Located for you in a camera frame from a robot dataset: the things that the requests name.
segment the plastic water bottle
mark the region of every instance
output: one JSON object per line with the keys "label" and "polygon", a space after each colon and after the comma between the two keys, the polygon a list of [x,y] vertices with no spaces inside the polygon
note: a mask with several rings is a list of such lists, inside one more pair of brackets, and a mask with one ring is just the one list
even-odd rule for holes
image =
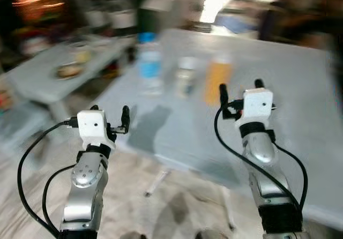
{"label": "plastic water bottle", "polygon": [[160,79],[161,52],[155,40],[154,33],[141,33],[139,35],[138,63],[141,76],[141,91],[146,95],[159,95],[162,93]]}

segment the gray table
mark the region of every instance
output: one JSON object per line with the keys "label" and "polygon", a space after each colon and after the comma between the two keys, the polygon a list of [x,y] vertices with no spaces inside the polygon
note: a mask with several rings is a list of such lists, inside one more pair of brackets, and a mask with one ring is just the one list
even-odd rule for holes
{"label": "gray table", "polygon": [[[204,102],[208,63],[215,53],[227,51],[236,67],[228,85],[231,99],[253,88],[256,78],[262,78],[274,92],[278,109],[271,116],[270,128],[275,129],[279,145],[297,155],[309,173],[304,216],[342,229],[343,129],[334,85],[326,74],[325,52],[175,29],[162,34],[161,49],[163,95],[140,95],[135,67],[95,101],[112,124],[119,124],[124,104],[131,108],[130,133],[118,136],[119,147],[151,156],[169,168],[197,171],[206,179],[251,195],[244,164],[215,137],[213,120],[218,108]],[[176,63],[182,56],[199,59],[198,83],[187,100],[175,96],[174,88]],[[220,121],[219,130],[233,149],[242,152],[233,121]],[[299,199],[301,171],[288,156],[280,154],[279,159]]]}
{"label": "gray table", "polygon": [[69,80],[58,80],[55,77],[56,68],[74,61],[70,48],[61,43],[19,65],[9,72],[9,76],[23,97],[46,104],[55,120],[62,121],[70,117],[64,98],[94,78],[109,63],[119,59],[127,47],[128,42],[113,40],[108,49],[96,53],[85,64],[85,71],[81,75]]}

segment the orange bottle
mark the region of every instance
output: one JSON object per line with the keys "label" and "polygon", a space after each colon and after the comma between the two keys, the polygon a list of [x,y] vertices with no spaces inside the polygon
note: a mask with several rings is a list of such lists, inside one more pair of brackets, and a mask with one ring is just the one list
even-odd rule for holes
{"label": "orange bottle", "polygon": [[210,64],[206,74],[205,101],[210,105],[220,104],[220,84],[228,84],[233,74],[232,60],[228,54],[219,54]]}

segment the black cable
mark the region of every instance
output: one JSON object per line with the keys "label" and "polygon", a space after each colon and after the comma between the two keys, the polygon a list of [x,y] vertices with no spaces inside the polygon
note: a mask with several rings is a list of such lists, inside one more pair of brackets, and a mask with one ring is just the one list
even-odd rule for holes
{"label": "black cable", "polygon": [[48,214],[48,211],[47,211],[47,194],[48,194],[48,189],[49,189],[49,185],[50,185],[51,181],[55,178],[55,176],[57,176],[59,173],[61,173],[63,171],[66,171],[68,169],[73,168],[74,166],[75,166],[75,164],[71,165],[71,166],[68,166],[68,167],[65,167],[65,168],[62,168],[62,169],[56,171],[55,173],[53,173],[53,175],[51,177],[49,177],[47,183],[45,184],[44,191],[43,191],[42,209],[43,209],[44,218],[47,221],[48,225],[50,227],[54,228],[54,230],[56,230],[58,233],[59,233],[59,231],[55,227],[55,225],[52,223],[52,221],[50,220],[50,217],[49,217],[49,214]]}
{"label": "black cable", "polygon": [[301,217],[302,220],[302,212],[301,212],[301,208],[299,206],[299,203],[297,202],[297,200],[295,199],[295,197],[293,196],[293,194],[287,190],[286,187],[284,187],[276,178],[274,178],[272,175],[270,175],[268,172],[266,172],[263,168],[259,167],[258,165],[256,165],[255,163],[253,163],[252,161],[248,160],[246,157],[244,157],[243,155],[239,154],[238,152],[234,151],[233,149],[231,149],[221,138],[219,131],[218,131],[218,118],[220,113],[222,112],[222,110],[225,108],[230,107],[230,103],[227,103],[223,106],[220,107],[220,109],[217,111],[215,118],[214,118],[214,131],[215,131],[215,135],[217,136],[219,142],[222,144],[222,146],[227,149],[228,151],[230,151],[233,155],[235,155],[237,158],[241,159],[242,161],[244,161],[245,163],[249,164],[250,166],[252,166],[253,168],[255,168],[257,171],[259,171],[260,173],[262,173],[263,175],[265,175],[268,179],[270,179],[274,184],[276,184],[292,201],[292,203],[295,205],[296,209],[298,210],[298,213]]}
{"label": "black cable", "polygon": [[290,156],[291,158],[293,158],[300,166],[303,177],[304,177],[304,185],[303,185],[303,189],[302,189],[302,194],[301,194],[301,199],[300,199],[300,209],[302,210],[304,207],[304,203],[306,200],[306,195],[307,195],[307,189],[308,189],[308,184],[309,184],[309,179],[307,176],[307,172],[306,172],[306,168],[304,166],[304,164],[298,159],[297,156],[295,156],[294,154],[292,154],[291,152],[285,150],[284,148],[280,147],[279,145],[276,144],[276,142],[273,142],[273,144],[275,145],[275,147],[277,149],[279,149],[280,151],[286,153],[288,156]]}
{"label": "black cable", "polygon": [[46,130],[45,132],[43,132],[43,134],[41,134],[36,141],[33,142],[33,144],[26,150],[26,152],[24,153],[23,157],[21,158],[20,162],[19,162],[19,166],[18,166],[18,172],[17,172],[17,185],[18,185],[18,191],[19,191],[19,196],[20,196],[20,200],[25,208],[25,210],[30,214],[31,217],[33,217],[39,224],[41,224],[42,226],[45,227],[45,229],[47,231],[49,231],[54,238],[58,238],[59,232],[56,231],[54,228],[51,228],[48,224],[46,224],[36,213],[34,213],[34,211],[30,208],[29,204],[26,201],[25,195],[24,195],[24,190],[23,190],[23,184],[21,181],[21,170],[23,168],[23,164],[24,161],[26,159],[26,157],[28,156],[28,154],[30,153],[30,151],[33,149],[34,146],[36,146],[39,141],[46,136],[49,132],[51,132],[52,130],[55,130],[56,128],[64,125],[64,122],[60,122],[56,125],[54,125],[52,128],[49,128],[48,130]]}

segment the blue bottle cap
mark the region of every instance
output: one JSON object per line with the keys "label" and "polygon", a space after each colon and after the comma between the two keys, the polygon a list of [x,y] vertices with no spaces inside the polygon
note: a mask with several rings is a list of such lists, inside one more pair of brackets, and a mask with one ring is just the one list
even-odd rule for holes
{"label": "blue bottle cap", "polygon": [[146,33],[140,33],[139,34],[139,42],[140,43],[147,43],[147,42],[153,42],[156,38],[155,33],[146,32]]}

